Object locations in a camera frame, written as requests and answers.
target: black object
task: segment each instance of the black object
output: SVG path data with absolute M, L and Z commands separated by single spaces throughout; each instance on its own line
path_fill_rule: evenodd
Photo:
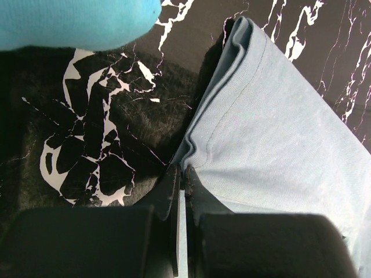
M 32 210 L 0 247 L 0 277 L 176 277 L 180 168 L 132 207 Z M 188 168 L 188 274 L 356 277 L 333 225 L 317 215 L 234 214 Z

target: blue object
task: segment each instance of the blue object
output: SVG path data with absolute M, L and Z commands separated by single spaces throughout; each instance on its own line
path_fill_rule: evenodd
M 118 48 L 148 32 L 160 0 L 0 0 L 0 50 Z

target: black and white marble pattern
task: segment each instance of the black and white marble pattern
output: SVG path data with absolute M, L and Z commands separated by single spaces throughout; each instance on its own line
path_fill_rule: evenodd
M 162 6 L 150 33 L 117 50 L 0 53 L 0 233 L 21 210 L 124 206 L 145 195 L 191 120 L 228 19 L 238 16 L 267 33 L 371 150 L 369 1 L 165 0 Z

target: cloth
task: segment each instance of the cloth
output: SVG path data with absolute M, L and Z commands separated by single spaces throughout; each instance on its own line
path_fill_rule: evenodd
M 371 156 L 251 20 L 235 22 L 173 163 L 235 212 L 325 215 L 371 277 Z
M 115 49 L 148 32 L 160 0 L 1 0 L 0 50 Z

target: stitching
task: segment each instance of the stitching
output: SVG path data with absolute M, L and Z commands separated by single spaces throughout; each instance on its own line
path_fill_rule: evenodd
M 202 165 L 195 167 L 195 169 L 204 166 L 204 165 L 208 162 L 208 160 L 209 160 L 209 143 L 210 143 L 211 139 L 214 137 L 215 131 L 216 131 L 217 128 L 219 127 L 221 121 L 226 117 L 226 115 L 229 113 L 229 111 L 231 110 L 231 108 L 234 106 L 234 104 L 235 104 L 235 103 L 237 102 L 237 100 L 240 98 L 242 92 L 246 89 L 246 87 L 248 87 L 248 86 L 250 85 L 251 81 L 252 81 L 253 78 L 255 77 L 257 70 L 260 68 L 260 64 L 261 64 L 261 61 L 263 60 L 263 56 L 264 56 L 264 53 L 265 53 L 265 49 L 266 49 L 266 48 L 267 48 L 267 36 L 265 36 L 265 45 L 264 45 L 264 49 L 263 49 L 263 52 L 262 52 L 262 54 L 261 54 L 259 64 L 258 64 L 258 66 L 256 67 L 256 70 L 255 70 L 253 76 L 251 77 L 251 79 L 250 79 L 250 81 L 248 82 L 248 84 L 247 84 L 247 85 L 246 85 L 246 86 L 241 90 L 241 92 L 239 93 L 238 97 L 237 97 L 237 98 L 235 99 L 235 101 L 231 104 L 231 106 L 229 107 L 229 109 L 227 110 L 227 112 L 225 112 L 224 115 L 220 118 L 218 124 L 215 126 L 215 128 L 214 128 L 214 130 L 213 130 L 213 133 L 211 134 L 211 136 L 210 136 L 208 142 L 206 143 L 206 160 L 205 160 L 205 162 L 204 162 Z

